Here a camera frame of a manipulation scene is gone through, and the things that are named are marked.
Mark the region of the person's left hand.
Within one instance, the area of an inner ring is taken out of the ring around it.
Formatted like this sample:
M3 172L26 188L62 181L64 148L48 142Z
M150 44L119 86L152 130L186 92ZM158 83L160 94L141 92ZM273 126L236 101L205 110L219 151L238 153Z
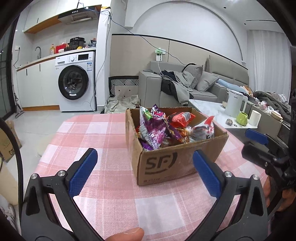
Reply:
M141 241L144 237L144 230L140 227L132 228L121 233L116 233L106 241Z

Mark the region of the person's right hand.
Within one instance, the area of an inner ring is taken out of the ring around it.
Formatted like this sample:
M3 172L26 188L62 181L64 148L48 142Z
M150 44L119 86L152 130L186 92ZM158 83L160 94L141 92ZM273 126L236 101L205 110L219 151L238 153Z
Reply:
M266 200L266 206L269 207L270 205L270 192L271 192L271 182L270 182L270 176L267 176L267 179L263 186L263 192ZM282 192L282 198L283 202L280 205L280 207L277 209L277 211L283 211L286 208L288 208L295 199L295 191L293 189L286 189Z

